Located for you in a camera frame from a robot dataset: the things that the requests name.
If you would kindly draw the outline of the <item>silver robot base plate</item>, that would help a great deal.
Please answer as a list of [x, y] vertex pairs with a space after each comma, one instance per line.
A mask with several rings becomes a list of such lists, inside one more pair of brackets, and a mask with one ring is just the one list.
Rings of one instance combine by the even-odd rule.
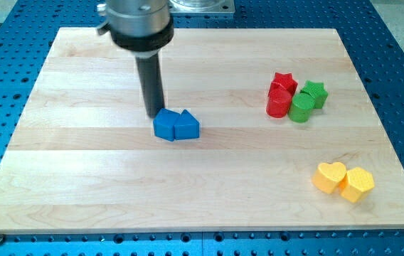
[[226, 16], [235, 13], [234, 0], [168, 0], [174, 16]]

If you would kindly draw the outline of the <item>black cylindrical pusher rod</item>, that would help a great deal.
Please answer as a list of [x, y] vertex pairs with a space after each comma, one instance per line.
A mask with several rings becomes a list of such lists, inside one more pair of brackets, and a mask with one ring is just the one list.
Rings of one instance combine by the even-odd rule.
[[142, 97], [148, 117], [155, 118], [162, 108], [165, 108], [164, 91], [161, 80], [159, 54], [149, 58], [135, 58]]

